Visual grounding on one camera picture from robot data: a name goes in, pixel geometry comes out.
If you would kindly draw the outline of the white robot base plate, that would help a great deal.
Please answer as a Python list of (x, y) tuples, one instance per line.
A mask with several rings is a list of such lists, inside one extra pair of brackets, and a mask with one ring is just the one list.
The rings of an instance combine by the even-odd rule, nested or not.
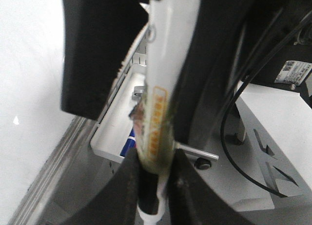
[(242, 169), (284, 195), (265, 192), (236, 173), (225, 154), (204, 182), (252, 225), (312, 222), (312, 110), (298, 91), (250, 84), (237, 108), (248, 143), (229, 152)]

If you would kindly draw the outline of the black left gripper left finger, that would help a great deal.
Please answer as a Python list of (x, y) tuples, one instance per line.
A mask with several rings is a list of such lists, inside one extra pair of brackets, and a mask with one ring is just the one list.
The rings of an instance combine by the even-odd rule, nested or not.
[(131, 148), (107, 185), (63, 225), (133, 225), (139, 188), (140, 163)]

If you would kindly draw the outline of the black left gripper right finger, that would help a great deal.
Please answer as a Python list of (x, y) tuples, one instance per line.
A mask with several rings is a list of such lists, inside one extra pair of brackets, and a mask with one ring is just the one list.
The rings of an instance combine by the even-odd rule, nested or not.
[(181, 149), (175, 151), (167, 188), (173, 225), (252, 224), (204, 182)]

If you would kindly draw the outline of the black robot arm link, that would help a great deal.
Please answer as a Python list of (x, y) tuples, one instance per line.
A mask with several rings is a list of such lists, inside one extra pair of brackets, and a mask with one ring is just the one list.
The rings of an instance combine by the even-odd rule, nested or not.
[(174, 138), (205, 142), (234, 88), (253, 77), (312, 18), (312, 0), (202, 0), (178, 81)]

